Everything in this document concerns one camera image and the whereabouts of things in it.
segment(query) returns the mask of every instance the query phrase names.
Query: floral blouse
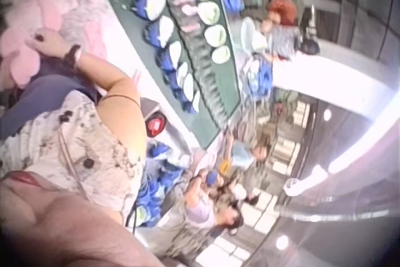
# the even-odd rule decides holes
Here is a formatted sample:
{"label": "floral blouse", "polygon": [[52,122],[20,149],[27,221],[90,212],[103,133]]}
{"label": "floral blouse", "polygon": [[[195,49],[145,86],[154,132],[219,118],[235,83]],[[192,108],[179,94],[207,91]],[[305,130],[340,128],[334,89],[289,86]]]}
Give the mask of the floral blouse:
{"label": "floral blouse", "polygon": [[70,92],[60,109],[40,114],[0,142],[0,178],[25,170],[81,194],[61,151],[60,128],[86,194],[94,203],[121,212],[125,222],[138,195],[144,158],[118,141],[94,103],[79,91]]}

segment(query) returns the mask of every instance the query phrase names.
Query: hat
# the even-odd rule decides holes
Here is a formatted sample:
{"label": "hat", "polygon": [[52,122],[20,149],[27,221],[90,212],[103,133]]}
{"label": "hat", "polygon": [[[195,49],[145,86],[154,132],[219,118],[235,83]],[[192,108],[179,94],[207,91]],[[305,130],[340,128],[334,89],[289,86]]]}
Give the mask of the hat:
{"label": "hat", "polygon": [[243,200],[247,196],[246,189],[244,189],[241,184],[235,185],[233,188],[233,194],[237,200]]}
{"label": "hat", "polygon": [[217,171],[210,171],[206,176],[206,184],[207,186],[211,187],[216,184],[218,180],[218,172]]}

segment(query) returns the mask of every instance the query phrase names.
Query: shoulder strap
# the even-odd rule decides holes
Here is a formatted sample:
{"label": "shoulder strap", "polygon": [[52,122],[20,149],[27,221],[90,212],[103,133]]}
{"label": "shoulder strap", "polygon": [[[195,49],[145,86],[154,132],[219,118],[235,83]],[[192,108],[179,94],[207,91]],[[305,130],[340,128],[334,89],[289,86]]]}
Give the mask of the shoulder strap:
{"label": "shoulder strap", "polygon": [[78,174],[76,173],[76,170],[74,168],[74,163],[72,162],[71,155],[69,154],[67,143],[65,142],[64,135],[62,134],[61,127],[58,127],[58,140],[60,142],[60,147],[61,147],[61,152],[62,155],[64,156],[64,159],[67,163],[67,169],[69,171],[69,174],[73,176],[73,178],[76,180],[78,189],[81,191],[82,195],[91,203],[93,203],[93,200],[89,197],[89,195],[86,193],[85,189],[83,188],[82,182],[79,179]]}

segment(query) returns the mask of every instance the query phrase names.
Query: ceiling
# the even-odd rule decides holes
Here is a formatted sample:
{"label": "ceiling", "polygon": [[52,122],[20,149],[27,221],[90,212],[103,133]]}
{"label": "ceiling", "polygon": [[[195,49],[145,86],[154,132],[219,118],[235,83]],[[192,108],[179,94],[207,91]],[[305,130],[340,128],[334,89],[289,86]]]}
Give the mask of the ceiling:
{"label": "ceiling", "polygon": [[[319,15],[317,26],[328,28],[323,38],[381,62],[382,68],[388,68],[392,74],[392,87],[398,89],[400,0],[338,1],[342,4],[340,16]],[[329,122],[323,120],[326,108],[332,111]],[[327,168],[371,125],[362,116],[320,101],[300,177],[308,176],[316,164]],[[367,155],[309,190],[304,197],[293,198],[287,208],[346,215],[375,208],[400,208],[399,149],[397,124]],[[332,202],[318,203],[318,199],[328,196]],[[399,243],[400,214],[396,213],[397,217],[350,222],[306,223],[281,217],[246,266],[373,266],[388,245]],[[288,235],[292,242],[285,251],[275,247],[281,234]]]}

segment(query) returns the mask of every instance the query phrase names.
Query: wristwatch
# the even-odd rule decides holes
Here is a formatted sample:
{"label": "wristwatch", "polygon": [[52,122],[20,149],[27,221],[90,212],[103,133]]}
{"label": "wristwatch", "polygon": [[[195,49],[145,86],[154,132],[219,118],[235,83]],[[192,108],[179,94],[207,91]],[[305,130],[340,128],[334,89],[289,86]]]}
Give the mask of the wristwatch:
{"label": "wristwatch", "polygon": [[73,45],[65,55],[64,62],[71,67],[75,67],[75,64],[79,61],[81,53],[81,46],[78,44]]}

